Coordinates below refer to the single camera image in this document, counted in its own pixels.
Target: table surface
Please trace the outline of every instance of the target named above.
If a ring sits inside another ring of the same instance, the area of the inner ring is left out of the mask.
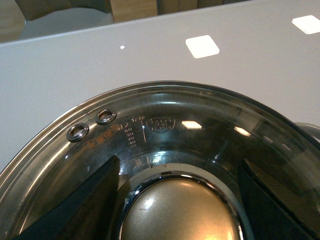
[[[140,82],[218,86],[320,126],[320,33],[292,24],[308,15],[319,0],[254,0],[0,44],[0,171],[64,112]],[[220,52],[193,58],[203,35]]]

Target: chrome ring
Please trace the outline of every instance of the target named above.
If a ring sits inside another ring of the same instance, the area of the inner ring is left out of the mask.
[[[71,143],[82,140],[89,133],[89,126],[85,123],[79,123],[72,126],[66,134],[66,138]]]
[[[106,125],[111,123],[117,117],[116,112],[112,112],[109,109],[104,109],[95,115],[95,122],[99,125]]]
[[[145,179],[144,182],[137,185],[134,189],[132,189],[125,197],[122,205],[122,211],[120,214],[119,219],[117,220],[117,223],[115,225],[115,239],[121,240],[122,239],[122,232],[124,227],[124,222],[127,217],[127,214],[129,210],[131,209],[134,202],[137,200],[137,198],[148,188],[153,186],[154,184],[167,181],[167,180],[190,180],[193,182],[196,182],[207,189],[211,190],[226,206],[228,209],[233,223],[235,224],[236,228],[238,229],[238,239],[243,240],[243,231],[242,228],[244,227],[242,225],[239,212],[237,211],[236,207],[230,202],[228,197],[224,194],[224,192],[219,189],[216,185],[208,181],[207,179],[190,173],[190,172],[184,172],[184,171],[167,171],[155,174],[153,176],[148,177]]]

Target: embossed logo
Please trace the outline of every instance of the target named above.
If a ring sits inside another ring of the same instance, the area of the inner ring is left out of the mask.
[[[146,126],[157,134],[168,132],[175,126],[176,120],[170,117],[155,117],[146,122]]]

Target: glossy white surface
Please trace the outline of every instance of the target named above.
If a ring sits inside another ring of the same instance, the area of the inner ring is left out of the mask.
[[[320,125],[319,0],[253,0],[0,44],[0,170],[72,107],[125,85],[177,80],[226,88],[293,122]],[[195,59],[186,39],[209,35]]]

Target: chair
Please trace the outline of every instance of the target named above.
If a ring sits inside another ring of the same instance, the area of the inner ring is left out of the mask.
[[[109,25],[110,0],[15,0],[25,17],[20,39]]]

